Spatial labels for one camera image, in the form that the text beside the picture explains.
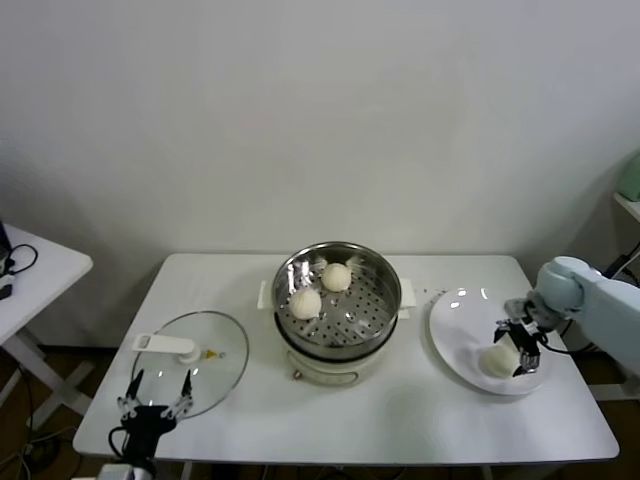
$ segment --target glass lid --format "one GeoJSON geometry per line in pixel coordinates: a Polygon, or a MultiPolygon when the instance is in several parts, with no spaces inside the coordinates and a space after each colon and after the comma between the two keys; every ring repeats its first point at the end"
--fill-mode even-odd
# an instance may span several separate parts
{"type": "Polygon", "coordinates": [[[176,353],[140,352],[133,363],[131,378],[144,370],[138,390],[138,400],[143,405],[173,404],[180,396],[187,372],[191,371],[193,406],[184,418],[195,417],[224,400],[247,367],[249,338],[242,325],[226,313],[213,310],[187,313],[171,320],[154,335],[163,337],[149,338],[173,337],[172,342],[195,343],[195,353],[185,360],[185,355],[176,353]]]}

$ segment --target green container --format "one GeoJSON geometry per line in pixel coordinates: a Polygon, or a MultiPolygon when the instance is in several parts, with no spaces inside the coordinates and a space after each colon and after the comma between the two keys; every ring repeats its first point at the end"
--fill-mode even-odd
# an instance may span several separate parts
{"type": "Polygon", "coordinates": [[[640,156],[629,162],[618,182],[617,192],[632,202],[640,202],[640,156]]]}

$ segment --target shelf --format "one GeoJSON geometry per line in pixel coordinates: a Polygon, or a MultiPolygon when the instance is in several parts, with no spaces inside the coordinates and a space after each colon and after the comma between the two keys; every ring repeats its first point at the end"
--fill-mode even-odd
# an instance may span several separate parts
{"type": "Polygon", "coordinates": [[[633,216],[633,218],[640,222],[640,202],[630,202],[619,193],[614,193],[613,198],[616,202],[622,205],[624,209],[633,216]]]}

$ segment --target lid handle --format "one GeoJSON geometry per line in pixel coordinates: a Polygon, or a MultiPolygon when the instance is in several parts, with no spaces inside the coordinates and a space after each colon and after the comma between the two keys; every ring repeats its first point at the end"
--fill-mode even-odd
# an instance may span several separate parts
{"type": "Polygon", "coordinates": [[[200,358],[200,348],[189,338],[141,333],[134,339],[131,349],[134,352],[173,353],[182,363],[200,358]]]}

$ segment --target white wall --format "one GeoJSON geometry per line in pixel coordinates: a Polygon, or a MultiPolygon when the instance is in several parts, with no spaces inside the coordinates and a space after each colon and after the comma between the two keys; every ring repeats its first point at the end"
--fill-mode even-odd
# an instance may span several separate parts
{"type": "Polygon", "coordinates": [[[0,210],[95,261],[35,331],[117,344],[174,251],[605,263],[639,27],[636,0],[4,0],[0,210]]]}

